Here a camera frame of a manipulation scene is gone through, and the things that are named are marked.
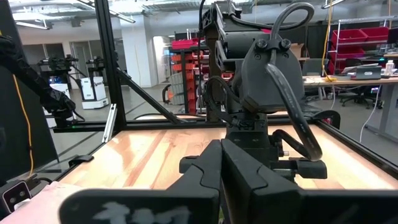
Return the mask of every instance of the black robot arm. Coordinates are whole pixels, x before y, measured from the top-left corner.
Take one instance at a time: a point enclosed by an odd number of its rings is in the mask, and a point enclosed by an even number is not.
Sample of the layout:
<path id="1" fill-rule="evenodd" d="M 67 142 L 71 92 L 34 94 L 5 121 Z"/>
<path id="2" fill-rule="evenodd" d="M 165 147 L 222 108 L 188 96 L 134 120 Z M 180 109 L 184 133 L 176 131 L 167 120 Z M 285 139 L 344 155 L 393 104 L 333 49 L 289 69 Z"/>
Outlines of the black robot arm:
<path id="1" fill-rule="evenodd" d="M 23 59 L 22 52 L 10 37 L 0 36 L 0 65 L 40 97 L 41 105 L 52 113 L 59 128 L 71 125 L 67 119 L 72 117 L 75 103 L 61 91 L 50 87 L 49 83 Z"/>

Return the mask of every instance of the floor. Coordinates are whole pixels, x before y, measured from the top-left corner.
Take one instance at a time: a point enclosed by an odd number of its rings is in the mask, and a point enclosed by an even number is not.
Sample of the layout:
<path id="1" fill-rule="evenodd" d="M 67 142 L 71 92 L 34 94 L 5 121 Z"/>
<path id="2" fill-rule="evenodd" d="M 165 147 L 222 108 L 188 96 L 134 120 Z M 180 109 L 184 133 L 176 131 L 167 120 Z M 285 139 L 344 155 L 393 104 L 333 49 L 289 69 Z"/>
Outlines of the floor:
<path id="1" fill-rule="evenodd" d="M 161 84 L 153 88 L 146 88 L 147 91 L 155 100 L 165 106 L 169 111 L 178 113 L 182 106 L 165 105 L 162 102 L 162 89 L 165 85 Z M 80 113 L 87 121 L 105 121 L 108 115 L 109 107 L 101 108 L 98 110 L 83 110 L 81 108 L 81 96 L 79 92 L 71 92 L 72 100 L 76 103 L 77 112 Z M 145 113 L 156 113 L 156 110 L 151 107 L 148 102 L 145 102 L 137 93 L 132 91 L 128 86 L 123 87 L 123 101 L 124 109 L 126 112 L 127 120 L 132 120 L 135 117 Z M 323 110 L 330 109 L 332 100 L 314 101 L 310 104 Z M 336 99 L 333 106 L 341 115 L 341 131 L 353 139 L 359 141 L 359 134 L 364 122 L 369 117 L 372 109 L 367 110 L 363 105 L 357 105 L 352 101 L 346 103 L 345 107 L 341 106 L 339 99 Z M 377 124 L 380 121 L 382 110 L 376 109 L 372 124 Z M 396 109 L 396 119 L 394 120 L 394 130 L 390 134 L 398 136 L 398 109 Z M 103 133 L 57 133 L 52 132 L 52 137 L 57 148 L 61 163 L 55 161 L 47 166 L 38 169 L 39 175 L 48 177 L 50 179 L 56 178 L 60 170 L 68 168 L 68 161 L 76 155 L 84 155 L 90 153 L 96 146 L 101 144 Z M 391 162 L 398 164 L 398 147 L 393 143 L 381 136 L 378 136 L 368 130 L 363 131 L 363 142 L 366 147 L 373 149 L 380 156 L 389 159 Z"/>

